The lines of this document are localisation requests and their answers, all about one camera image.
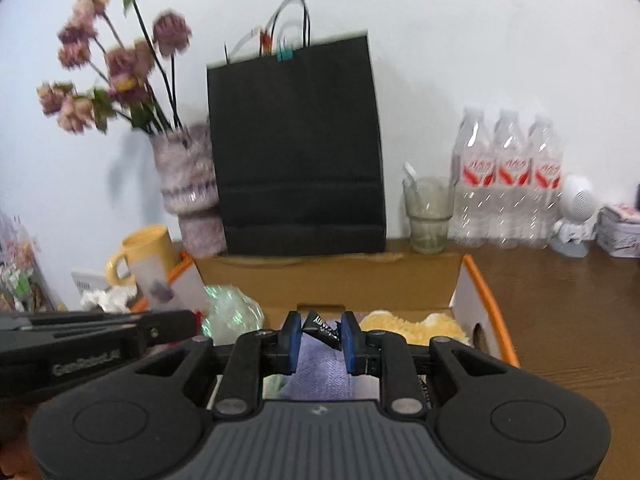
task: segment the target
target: mug handle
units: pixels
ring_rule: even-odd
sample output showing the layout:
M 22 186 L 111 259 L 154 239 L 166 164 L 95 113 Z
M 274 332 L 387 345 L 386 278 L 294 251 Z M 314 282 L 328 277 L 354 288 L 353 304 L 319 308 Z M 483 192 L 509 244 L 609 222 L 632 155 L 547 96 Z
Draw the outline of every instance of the mug handle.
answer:
M 118 276 L 118 264 L 122 260 L 124 260 L 125 262 L 127 261 L 127 253 L 125 251 L 120 251 L 119 253 L 114 254 L 111 258 L 109 258 L 107 265 L 104 267 L 104 277 L 107 279 L 107 282 L 109 282 L 109 285 L 111 286 L 131 285 L 132 283 L 135 283 L 135 278 L 131 273 L 129 273 L 129 275 L 125 276 L 124 278 Z

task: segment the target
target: box flap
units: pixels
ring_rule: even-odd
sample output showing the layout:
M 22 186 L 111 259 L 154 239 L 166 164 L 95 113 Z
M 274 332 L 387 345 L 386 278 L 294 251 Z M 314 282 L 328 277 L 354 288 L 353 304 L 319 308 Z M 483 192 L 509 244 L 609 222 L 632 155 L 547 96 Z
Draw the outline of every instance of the box flap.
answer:
M 389 310 L 418 321 L 448 309 L 462 256 L 444 253 L 374 254 L 313 258 L 243 258 L 197 260 L 205 284 L 234 285 L 262 307 L 267 325 L 280 326 L 300 304 L 319 314 L 339 317 L 343 305 L 354 312 Z

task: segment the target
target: water bottle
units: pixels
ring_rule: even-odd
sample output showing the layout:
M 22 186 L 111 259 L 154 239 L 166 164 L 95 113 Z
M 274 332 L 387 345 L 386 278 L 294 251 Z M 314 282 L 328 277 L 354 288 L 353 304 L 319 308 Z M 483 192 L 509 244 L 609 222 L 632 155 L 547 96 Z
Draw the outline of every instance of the water bottle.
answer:
M 529 130 L 531 179 L 527 190 L 524 243 L 543 248 L 559 219 L 558 193 L 562 174 L 562 141 L 551 120 L 537 116 Z
M 488 236 L 488 199 L 494 169 L 484 112 L 467 109 L 451 157 L 452 183 L 456 186 L 452 230 L 456 242 L 462 246 L 479 247 Z
M 489 237 L 501 248 L 518 244 L 526 217 L 530 160 L 518 113 L 503 110 L 494 133 L 495 183 Z

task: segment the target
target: white figurine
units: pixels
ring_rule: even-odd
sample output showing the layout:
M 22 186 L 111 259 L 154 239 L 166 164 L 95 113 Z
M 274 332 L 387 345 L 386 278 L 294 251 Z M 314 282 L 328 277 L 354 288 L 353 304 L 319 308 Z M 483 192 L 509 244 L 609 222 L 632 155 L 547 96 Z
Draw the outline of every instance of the white figurine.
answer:
M 554 224 L 551 247 L 572 258 L 586 256 L 588 248 L 582 242 L 591 238 L 593 228 L 585 222 L 595 210 L 595 199 L 588 179 L 577 175 L 566 177 L 560 195 L 562 219 Z
M 553 232 L 563 244 L 569 242 L 579 244 L 591 238 L 593 229 L 586 224 L 574 224 L 563 218 L 554 224 Z

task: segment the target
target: black candy package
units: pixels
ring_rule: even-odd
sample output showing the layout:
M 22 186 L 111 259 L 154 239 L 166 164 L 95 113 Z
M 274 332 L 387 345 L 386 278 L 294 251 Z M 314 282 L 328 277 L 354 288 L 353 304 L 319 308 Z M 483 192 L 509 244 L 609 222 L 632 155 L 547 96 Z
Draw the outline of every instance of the black candy package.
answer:
M 338 323 L 338 329 L 334 330 L 314 310 L 310 310 L 306 315 L 302 332 L 318 339 L 318 341 L 322 341 L 325 345 L 335 350 L 342 349 L 340 345 L 340 324 Z

